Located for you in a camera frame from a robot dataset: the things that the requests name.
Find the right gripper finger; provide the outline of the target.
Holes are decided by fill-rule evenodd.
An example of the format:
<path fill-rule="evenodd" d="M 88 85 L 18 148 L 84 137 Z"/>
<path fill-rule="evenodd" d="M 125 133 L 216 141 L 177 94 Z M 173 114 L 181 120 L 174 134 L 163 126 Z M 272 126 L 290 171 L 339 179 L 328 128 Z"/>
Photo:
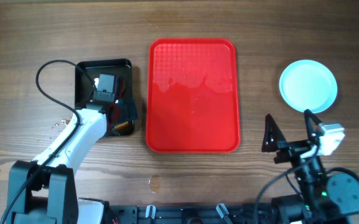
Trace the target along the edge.
<path fill-rule="evenodd" d="M 321 123 L 321 120 L 318 117 L 316 117 L 316 115 L 313 114 L 311 110 L 306 109 L 304 111 L 304 121 L 305 121 L 308 140 L 314 140 L 316 136 L 314 125 L 315 124 L 319 125 Z"/>
<path fill-rule="evenodd" d="M 265 131 L 261 151 L 276 152 L 286 147 L 286 138 L 279 129 L 274 118 L 270 114 L 267 114 L 265 116 Z"/>

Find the green orange sponge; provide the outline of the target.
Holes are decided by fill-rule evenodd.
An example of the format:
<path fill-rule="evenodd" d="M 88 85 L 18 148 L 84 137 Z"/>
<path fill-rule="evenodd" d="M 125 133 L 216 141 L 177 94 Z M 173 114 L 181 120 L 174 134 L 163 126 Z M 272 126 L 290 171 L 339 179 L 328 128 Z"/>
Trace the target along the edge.
<path fill-rule="evenodd" d="M 115 126 L 114 126 L 114 129 L 115 129 L 116 131 L 123 131 L 123 130 L 127 129 L 128 126 L 129 126 L 129 122 L 126 121 L 126 122 L 123 122 L 123 123 L 120 123 L 120 124 L 115 125 Z"/>

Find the light blue plate top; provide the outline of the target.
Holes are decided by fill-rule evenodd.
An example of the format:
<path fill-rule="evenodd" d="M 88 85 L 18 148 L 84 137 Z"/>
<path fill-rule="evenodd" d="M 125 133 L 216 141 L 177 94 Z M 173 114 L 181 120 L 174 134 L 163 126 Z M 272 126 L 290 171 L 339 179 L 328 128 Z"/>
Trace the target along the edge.
<path fill-rule="evenodd" d="M 279 92 L 293 109 L 295 105 L 332 105 L 338 93 L 333 73 L 315 60 L 298 60 L 288 65 L 279 78 Z"/>

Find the light blue plate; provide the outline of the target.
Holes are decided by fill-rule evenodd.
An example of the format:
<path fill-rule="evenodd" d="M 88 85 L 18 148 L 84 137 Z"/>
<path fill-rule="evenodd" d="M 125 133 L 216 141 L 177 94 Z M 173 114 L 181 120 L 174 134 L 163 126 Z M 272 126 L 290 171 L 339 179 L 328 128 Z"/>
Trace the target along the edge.
<path fill-rule="evenodd" d="M 338 93 L 333 73 L 315 60 L 298 60 L 288 65 L 279 78 L 279 92 L 293 109 L 295 105 L 332 105 Z"/>
<path fill-rule="evenodd" d="M 305 110 L 310 110 L 311 112 L 317 114 L 331 110 L 333 108 L 333 105 L 322 105 L 322 106 L 310 107 L 310 108 L 307 108 L 306 106 L 295 105 L 293 108 L 301 113 L 303 113 Z"/>

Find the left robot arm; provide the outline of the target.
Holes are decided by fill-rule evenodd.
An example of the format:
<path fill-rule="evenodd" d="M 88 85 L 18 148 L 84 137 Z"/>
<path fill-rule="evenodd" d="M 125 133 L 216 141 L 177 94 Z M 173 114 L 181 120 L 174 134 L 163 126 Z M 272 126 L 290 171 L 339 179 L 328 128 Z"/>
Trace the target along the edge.
<path fill-rule="evenodd" d="M 69 125 L 47 149 L 11 167 L 1 223 L 112 223 L 109 202 L 79 198 L 74 175 L 99 139 L 137 117 L 134 100 L 92 101 L 74 109 Z"/>

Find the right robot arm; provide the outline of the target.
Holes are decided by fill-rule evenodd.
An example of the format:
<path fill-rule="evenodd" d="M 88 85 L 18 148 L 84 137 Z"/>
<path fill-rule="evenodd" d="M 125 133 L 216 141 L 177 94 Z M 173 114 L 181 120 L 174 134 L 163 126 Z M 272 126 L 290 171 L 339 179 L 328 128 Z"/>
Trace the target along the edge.
<path fill-rule="evenodd" d="M 271 199 L 261 216 L 259 203 L 254 206 L 255 223 L 350 223 L 351 215 L 359 214 L 359 176 L 346 168 L 326 170 L 322 156 L 331 155 L 345 138 L 339 123 L 324 123 L 310 110 L 304 111 L 307 131 L 305 140 L 289 142 L 274 118 L 265 117 L 262 152 L 274 152 L 277 164 L 290 163 L 291 168 L 263 186 L 257 198 L 281 178 L 294 174 L 293 195 Z"/>

